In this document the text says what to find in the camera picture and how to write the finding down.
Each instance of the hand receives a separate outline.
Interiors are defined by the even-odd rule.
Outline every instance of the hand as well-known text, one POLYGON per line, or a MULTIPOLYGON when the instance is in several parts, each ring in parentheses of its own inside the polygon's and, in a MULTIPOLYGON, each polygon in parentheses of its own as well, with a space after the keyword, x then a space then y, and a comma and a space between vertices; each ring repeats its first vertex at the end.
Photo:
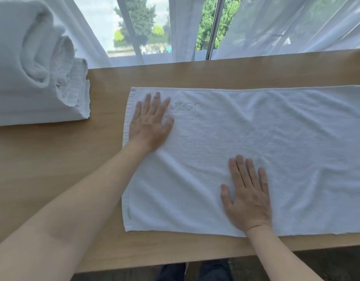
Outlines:
POLYGON ((265 169, 258 169, 258 179, 253 160, 246 159, 245 165, 241 155, 236 156, 236 159, 229 159, 228 165, 236 198, 234 202, 231 201, 229 188, 225 184, 222 184, 220 198, 231 223, 246 235, 250 229, 258 226, 272 227, 272 210, 265 169))
POLYGON ((169 118, 164 126, 162 119, 166 112, 170 98, 160 101, 160 93, 156 93, 150 104, 151 95, 147 94, 144 104, 140 101, 136 105, 131 125, 129 127, 129 141, 136 142, 147 152, 158 149, 166 141, 171 132, 174 119, 169 118))

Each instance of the forearm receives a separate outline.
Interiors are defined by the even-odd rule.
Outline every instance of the forearm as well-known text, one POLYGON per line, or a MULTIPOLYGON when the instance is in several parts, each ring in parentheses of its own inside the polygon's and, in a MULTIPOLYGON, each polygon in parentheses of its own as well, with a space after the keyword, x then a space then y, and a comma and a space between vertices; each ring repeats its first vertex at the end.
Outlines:
POLYGON ((0 281, 69 280, 145 154, 128 143, 3 241, 0 281))
POLYGON ((314 281, 322 279, 292 253, 269 226, 246 233, 271 281, 314 281))

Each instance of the dark floor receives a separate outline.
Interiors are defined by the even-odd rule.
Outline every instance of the dark floor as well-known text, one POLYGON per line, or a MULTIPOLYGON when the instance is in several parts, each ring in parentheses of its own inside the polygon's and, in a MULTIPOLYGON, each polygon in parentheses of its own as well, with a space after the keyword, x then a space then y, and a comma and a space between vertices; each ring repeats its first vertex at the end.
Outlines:
MULTIPOLYGON (((360 246, 295 253, 326 281, 360 281, 360 246)), ((186 281, 196 281, 201 262, 192 262, 186 281)), ((229 259, 235 281, 269 281, 256 256, 229 259)), ((153 281, 160 266, 75 274, 71 281, 153 281)))

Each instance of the jeans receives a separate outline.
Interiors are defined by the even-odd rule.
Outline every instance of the jeans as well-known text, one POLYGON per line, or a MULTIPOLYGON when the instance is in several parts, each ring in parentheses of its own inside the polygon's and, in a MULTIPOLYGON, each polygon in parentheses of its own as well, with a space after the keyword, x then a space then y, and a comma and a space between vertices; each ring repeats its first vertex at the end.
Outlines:
MULTIPOLYGON (((155 281, 184 281, 185 268, 185 263, 166 264, 155 281)), ((202 262, 198 281, 233 281, 228 259, 202 262)))

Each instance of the wood grain surface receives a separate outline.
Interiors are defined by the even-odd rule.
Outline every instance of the wood grain surface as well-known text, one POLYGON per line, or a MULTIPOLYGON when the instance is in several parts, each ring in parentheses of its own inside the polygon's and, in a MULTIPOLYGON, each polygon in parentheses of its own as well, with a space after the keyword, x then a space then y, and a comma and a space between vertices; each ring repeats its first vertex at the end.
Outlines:
MULTIPOLYGON (((360 84, 360 50, 93 69, 88 78, 90 119, 0 127, 0 242, 121 149, 132 86, 254 89, 360 84)), ((360 233, 289 236, 282 240, 292 250, 305 250, 360 245, 360 233)), ((252 247, 243 238, 158 231, 126 233, 118 204, 78 270, 252 254, 252 247)))

